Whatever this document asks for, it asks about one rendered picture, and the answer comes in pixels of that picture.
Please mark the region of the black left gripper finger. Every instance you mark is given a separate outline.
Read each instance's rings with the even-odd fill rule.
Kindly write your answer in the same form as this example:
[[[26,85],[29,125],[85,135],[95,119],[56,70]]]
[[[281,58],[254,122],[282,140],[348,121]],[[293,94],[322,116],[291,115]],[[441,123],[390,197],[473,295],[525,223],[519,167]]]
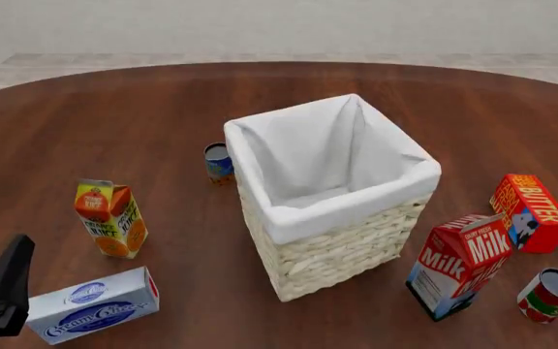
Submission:
[[[28,278],[35,243],[16,235],[0,255],[0,301],[28,304]]]

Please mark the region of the white-lined wicker basket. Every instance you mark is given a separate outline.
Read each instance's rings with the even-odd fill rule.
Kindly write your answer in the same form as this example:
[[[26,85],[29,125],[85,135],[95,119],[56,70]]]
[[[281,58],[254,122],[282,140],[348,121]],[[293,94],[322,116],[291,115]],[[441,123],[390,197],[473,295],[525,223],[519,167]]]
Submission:
[[[244,221],[280,301],[398,258],[442,168],[358,95],[228,121]]]

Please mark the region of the tomato sauce tin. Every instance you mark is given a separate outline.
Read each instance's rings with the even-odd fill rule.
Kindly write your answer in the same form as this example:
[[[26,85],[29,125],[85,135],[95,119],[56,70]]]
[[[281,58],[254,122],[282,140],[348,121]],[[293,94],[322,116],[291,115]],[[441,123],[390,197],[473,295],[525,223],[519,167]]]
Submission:
[[[538,324],[549,324],[558,317],[558,269],[539,272],[516,298],[521,313]]]

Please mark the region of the cream cheese box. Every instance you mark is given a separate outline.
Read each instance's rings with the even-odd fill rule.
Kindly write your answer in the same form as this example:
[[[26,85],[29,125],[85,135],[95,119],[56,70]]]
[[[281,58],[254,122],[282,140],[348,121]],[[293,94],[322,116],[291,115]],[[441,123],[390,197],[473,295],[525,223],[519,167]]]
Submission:
[[[26,325],[57,345],[159,309],[159,290],[149,269],[138,267],[29,299]]]

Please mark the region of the orange juice carton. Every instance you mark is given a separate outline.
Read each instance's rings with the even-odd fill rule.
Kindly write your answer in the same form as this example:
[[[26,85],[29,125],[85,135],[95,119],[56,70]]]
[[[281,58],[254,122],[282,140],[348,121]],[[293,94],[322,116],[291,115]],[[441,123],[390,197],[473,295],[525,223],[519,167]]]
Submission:
[[[103,255],[136,258],[148,232],[128,185],[80,179],[74,209]]]

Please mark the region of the blue food tin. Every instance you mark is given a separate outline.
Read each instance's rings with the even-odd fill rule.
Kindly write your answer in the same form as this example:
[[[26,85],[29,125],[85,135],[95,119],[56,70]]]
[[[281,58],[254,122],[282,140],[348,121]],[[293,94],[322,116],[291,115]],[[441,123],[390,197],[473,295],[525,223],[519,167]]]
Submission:
[[[233,179],[233,162],[225,143],[209,144],[203,155],[207,175],[213,184],[225,185]]]

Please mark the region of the red milk carton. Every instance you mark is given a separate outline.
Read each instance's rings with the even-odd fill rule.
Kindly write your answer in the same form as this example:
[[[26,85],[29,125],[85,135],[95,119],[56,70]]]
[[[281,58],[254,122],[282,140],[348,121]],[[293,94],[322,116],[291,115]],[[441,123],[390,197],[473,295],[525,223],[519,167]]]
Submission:
[[[434,227],[407,281],[430,319],[469,307],[512,254],[502,214],[468,214]]]

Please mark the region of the red butter box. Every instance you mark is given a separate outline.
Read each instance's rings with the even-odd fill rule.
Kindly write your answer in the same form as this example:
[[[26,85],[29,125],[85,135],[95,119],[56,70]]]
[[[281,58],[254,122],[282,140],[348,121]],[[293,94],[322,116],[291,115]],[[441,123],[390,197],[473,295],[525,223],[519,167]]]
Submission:
[[[548,254],[558,246],[558,203],[533,174],[506,174],[489,204],[520,252]]]

